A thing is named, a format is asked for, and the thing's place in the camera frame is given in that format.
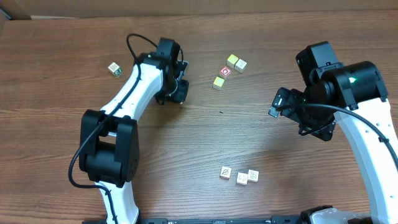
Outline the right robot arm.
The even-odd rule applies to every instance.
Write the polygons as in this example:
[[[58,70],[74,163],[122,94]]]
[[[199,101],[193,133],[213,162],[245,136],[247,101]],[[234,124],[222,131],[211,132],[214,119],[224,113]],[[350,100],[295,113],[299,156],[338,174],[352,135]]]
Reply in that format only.
[[[341,63],[329,42],[307,46],[295,60],[305,89],[280,88],[269,114],[295,121],[301,136],[323,141],[339,126],[358,163],[370,207],[369,213],[354,213],[319,206],[303,211],[298,222],[396,223],[397,136],[380,71],[369,61]]]

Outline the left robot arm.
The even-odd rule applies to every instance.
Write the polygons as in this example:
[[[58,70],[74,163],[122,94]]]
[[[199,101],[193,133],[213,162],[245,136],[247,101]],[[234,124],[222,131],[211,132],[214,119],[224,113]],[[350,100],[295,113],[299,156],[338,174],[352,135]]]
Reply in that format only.
[[[132,179],[139,165],[137,123],[151,99],[182,104],[189,82],[183,79],[188,62],[181,46],[160,38],[155,51],[133,56],[132,73],[118,94],[99,111],[86,110],[81,119],[80,147],[68,168],[70,183],[99,189],[107,217],[102,223],[139,223]],[[73,180],[73,167],[87,173],[91,185]]]

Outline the white block green edge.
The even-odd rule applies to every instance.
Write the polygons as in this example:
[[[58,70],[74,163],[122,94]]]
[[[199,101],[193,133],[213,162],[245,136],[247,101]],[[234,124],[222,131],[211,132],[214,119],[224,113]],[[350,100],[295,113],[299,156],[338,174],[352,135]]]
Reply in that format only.
[[[239,185],[246,185],[248,183],[248,174],[238,172],[236,183]]]

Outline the white wooden number block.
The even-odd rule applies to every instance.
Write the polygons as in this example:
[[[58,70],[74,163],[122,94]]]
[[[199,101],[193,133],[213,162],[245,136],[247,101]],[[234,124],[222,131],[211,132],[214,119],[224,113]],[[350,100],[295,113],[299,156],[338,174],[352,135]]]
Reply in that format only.
[[[257,182],[259,180],[259,171],[257,170],[248,170],[248,181]]]

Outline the white block red side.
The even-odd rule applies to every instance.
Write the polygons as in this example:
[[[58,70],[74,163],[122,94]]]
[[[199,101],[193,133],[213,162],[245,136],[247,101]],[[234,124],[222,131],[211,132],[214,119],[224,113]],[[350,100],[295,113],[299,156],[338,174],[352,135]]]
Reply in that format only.
[[[220,172],[220,178],[222,179],[230,179],[231,176],[231,168],[222,166],[221,167],[221,172]]]

